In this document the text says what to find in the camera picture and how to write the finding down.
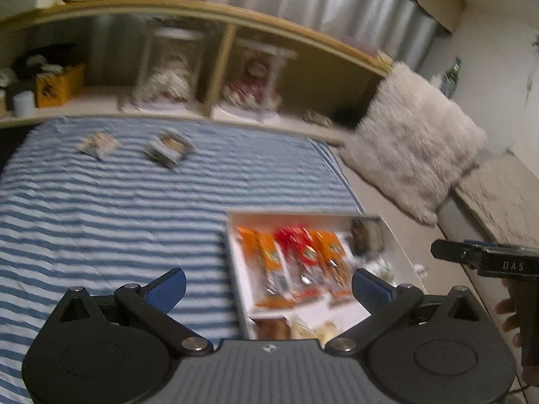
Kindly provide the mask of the person right hand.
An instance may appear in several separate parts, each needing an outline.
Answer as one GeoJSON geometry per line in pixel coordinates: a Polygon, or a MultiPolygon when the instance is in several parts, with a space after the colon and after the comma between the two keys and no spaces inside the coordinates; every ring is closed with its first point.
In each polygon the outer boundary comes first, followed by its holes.
{"type": "MultiPolygon", "coordinates": [[[[504,333],[516,330],[516,334],[512,337],[512,345],[516,348],[521,348],[522,335],[520,332],[520,325],[516,316],[516,308],[512,299],[503,299],[501,302],[495,305],[494,311],[498,315],[508,315],[508,317],[503,321],[502,330],[504,333]]],[[[523,367],[522,379],[528,386],[537,388],[539,385],[538,366],[523,367]]]]}

